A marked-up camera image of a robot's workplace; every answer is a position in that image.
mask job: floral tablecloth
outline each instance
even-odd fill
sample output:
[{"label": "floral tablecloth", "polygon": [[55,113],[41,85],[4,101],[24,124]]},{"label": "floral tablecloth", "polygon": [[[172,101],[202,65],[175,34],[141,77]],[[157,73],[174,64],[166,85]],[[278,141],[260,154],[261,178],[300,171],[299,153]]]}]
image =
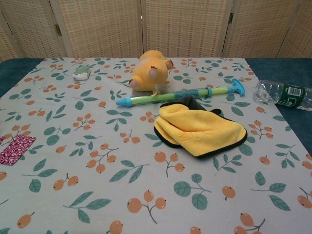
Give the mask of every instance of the floral tablecloth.
[{"label": "floral tablecloth", "polygon": [[[161,103],[131,108],[136,58],[47,58],[0,99],[0,234],[311,233],[312,157],[275,106],[253,101],[242,58],[172,58],[172,91],[231,86],[246,95],[196,99],[243,124],[247,140],[199,160],[154,132]],[[79,65],[90,78],[74,81]]]}]

